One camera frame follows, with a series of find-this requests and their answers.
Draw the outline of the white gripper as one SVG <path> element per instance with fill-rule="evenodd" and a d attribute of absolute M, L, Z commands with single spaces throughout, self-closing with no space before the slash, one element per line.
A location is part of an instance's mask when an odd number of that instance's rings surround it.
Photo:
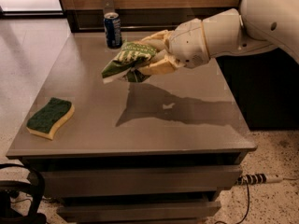
<path fill-rule="evenodd" d="M 157 51 L 169 50 L 172 54 L 165 54 L 159 61 L 149 61 L 138 67 L 137 70 L 146 76 L 170 74 L 184 66 L 193 69 L 210 60 L 203 22 L 199 19 L 182 23 L 173 33 L 162 30 L 144 37 L 140 43 Z"/>

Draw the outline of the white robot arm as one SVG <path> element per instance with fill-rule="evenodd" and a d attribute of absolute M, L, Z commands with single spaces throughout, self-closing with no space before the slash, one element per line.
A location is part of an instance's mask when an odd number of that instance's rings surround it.
<path fill-rule="evenodd" d="M 204 20 L 142 40 L 159 53 L 138 68 L 147 76 L 195 68 L 221 56 L 247 56 L 280 48 L 299 63 L 299 0 L 241 0 Z"/>

